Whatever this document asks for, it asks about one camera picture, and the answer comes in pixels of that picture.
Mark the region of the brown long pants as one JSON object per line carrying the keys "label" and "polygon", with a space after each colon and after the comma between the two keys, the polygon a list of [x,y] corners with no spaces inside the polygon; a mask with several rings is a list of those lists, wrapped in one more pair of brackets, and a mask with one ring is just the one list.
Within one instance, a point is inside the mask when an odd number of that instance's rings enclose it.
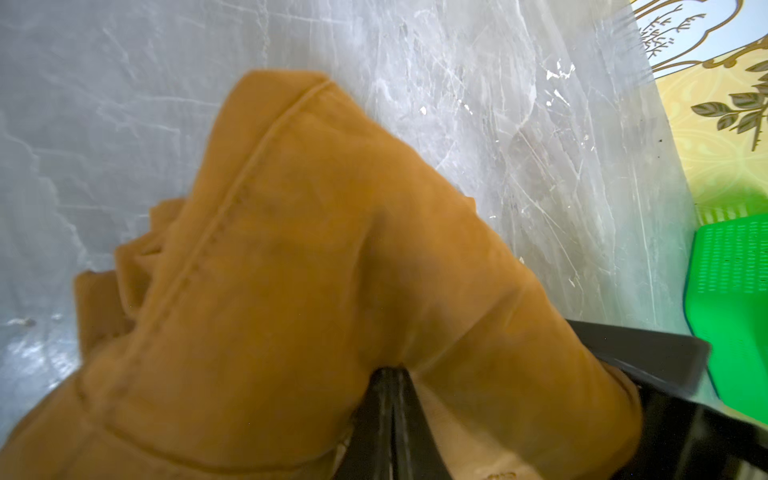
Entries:
{"label": "brown long pants", "polygon": [[74,291],[82,366],[9,435],[5,479],[327,479],[382,367],[456,479],[607,479],[641,438],[635,385],[320,73],[244,76],[191,193]]}

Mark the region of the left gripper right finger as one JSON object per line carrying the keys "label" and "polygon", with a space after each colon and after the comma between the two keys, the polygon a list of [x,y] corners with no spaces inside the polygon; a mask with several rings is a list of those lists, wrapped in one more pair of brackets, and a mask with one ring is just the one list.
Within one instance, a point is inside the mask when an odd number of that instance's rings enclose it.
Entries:
{"label": "left gripper right finger", "polygon": [[394,371],[392,465],[399,480],[451,480],[407,370]]}

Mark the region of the green plastic basket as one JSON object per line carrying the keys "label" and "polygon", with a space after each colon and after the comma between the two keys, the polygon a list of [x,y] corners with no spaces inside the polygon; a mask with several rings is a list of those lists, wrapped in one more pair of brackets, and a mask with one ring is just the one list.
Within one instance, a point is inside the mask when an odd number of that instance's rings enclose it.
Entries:
{"label": "green plastic basket", "polygon": [[711,347],[722,402],[767,422],[767,216],[705,225],[694,237],[684,299],[692,332]]}

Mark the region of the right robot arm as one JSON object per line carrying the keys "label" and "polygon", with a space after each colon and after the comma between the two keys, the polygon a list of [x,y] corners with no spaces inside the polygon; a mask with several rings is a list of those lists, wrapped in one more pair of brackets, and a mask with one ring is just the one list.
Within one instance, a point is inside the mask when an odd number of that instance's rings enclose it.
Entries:
{"label": "right robot arm", "polygon": [[618,479],[764,479],[767,431],[694,401],[708,342],[690,335],[571,321],[599,360],[639,388],[641,440]]}

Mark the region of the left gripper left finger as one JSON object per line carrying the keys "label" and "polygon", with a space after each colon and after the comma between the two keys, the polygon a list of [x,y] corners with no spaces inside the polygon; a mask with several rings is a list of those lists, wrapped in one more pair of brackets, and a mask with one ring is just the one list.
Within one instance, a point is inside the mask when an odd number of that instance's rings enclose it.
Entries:
{"label": "left gripper left finger", "polygon": [[394,380],[392,368],[379,369],[371,376],[334,479],[387,480],[392,477]]}

